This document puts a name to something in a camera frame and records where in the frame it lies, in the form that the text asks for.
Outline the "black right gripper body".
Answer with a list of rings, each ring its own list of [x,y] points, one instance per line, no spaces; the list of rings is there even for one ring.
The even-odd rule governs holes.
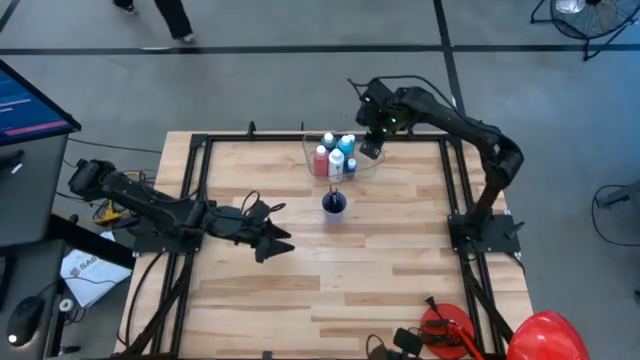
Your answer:
[[[408,125],[398,115],[397,101],[407,92],[406,87],[392,91],[381,80],[354,84],[360,100],[356,123],[366,129],[366,135],[389,136],[405,131]]]

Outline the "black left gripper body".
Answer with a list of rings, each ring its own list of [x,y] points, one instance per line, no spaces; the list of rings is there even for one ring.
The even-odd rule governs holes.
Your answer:
[[[271,207],[258,200],[247,211],[232,206],[218,206],[207,202],[207,234],[213,237],[243,243],[252,248],[268,249],[273,239],[268,234]]]

